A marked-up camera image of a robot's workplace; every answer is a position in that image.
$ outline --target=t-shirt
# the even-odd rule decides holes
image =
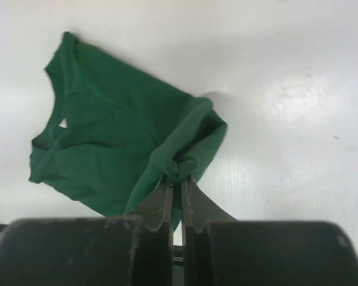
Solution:
[[[211,100],[193,97],[69,32],[45,68],[52,115],[32,140],[34,183],[104,216],[127,214],[157,185],[199,180],[227,129]],[[180,196],[174,220],[180,220]]]

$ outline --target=green shirt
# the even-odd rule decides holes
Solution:
[[[32,140],[29,180],[104,216],[130,212],[163,173],[173,182],[188,175],[199,180],[224,138],[227,125],[209,99],[69,32],[45,70],[55,104],[45,130]],[[180,207],[174,216],[177,225]]]

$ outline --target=white surface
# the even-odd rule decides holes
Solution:
[[[358,0],[0,0],[2,223],[96,215],[27,181],[65,30],[214,100],[229,132],[200,187],[221,207],[336,222],[358,252]]]

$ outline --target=green cloth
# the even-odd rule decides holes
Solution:
[[[69,33],[45,68],[55,93],[32,140],[34,183],[46,183],[104,216],[134,209],[162,174],[199,180],[227,125],[193,97]],[[175,225],[180,196],[175,196]]]

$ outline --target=green fabric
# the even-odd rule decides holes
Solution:
[[[44,182],[104,216],[134,209],[163,173],[199,180],[227,125],[193,97],[66,32],[46,72],[55,93],[32,141],[29,180]],[[60,123],[66,119],[67,128]],[[180,221],[175,196],[175,225]]]

